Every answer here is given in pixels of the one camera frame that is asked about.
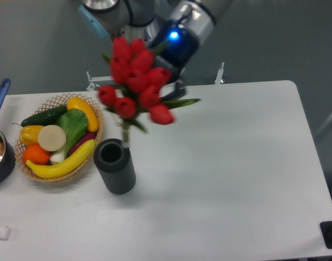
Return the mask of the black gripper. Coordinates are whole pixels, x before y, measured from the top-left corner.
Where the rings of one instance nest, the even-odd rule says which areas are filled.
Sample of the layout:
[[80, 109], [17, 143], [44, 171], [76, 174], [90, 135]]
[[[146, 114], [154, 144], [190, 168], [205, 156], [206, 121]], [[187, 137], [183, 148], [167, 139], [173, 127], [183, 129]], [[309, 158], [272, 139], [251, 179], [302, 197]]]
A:
[[189, 29], [181, 27], [175, 20], [168, 20], [149, 47], [155, 49], [160, 44], [165, 47], [156, 56], [154, 66], [176, 72], [176, 76], [171, 80], [171, 83], [174, 83], [173, 91], [163, 96], [161, 100], [163, 102], [178, 100], [186, 95], [183, 73], [185, 65], [199, 47], [199, 40]]

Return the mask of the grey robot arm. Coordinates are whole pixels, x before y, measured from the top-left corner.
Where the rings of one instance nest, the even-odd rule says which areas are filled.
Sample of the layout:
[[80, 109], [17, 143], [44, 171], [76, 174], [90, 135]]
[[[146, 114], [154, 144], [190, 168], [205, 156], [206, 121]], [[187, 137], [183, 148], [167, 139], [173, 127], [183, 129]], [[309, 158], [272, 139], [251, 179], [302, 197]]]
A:
[[232, 1], [169, 1], [174, 10], [167, 20], [156, 14], [155, 1], [83, 1], [78, 12], [97, 37], [118, 36], [130, 41], [142, 39], [155, 48], [165, 43], [156, 56], [156, 66], [173, 73], [174, 90], [162, 100], [186, 94], [181, 74], [185, 65], [214, 30]]

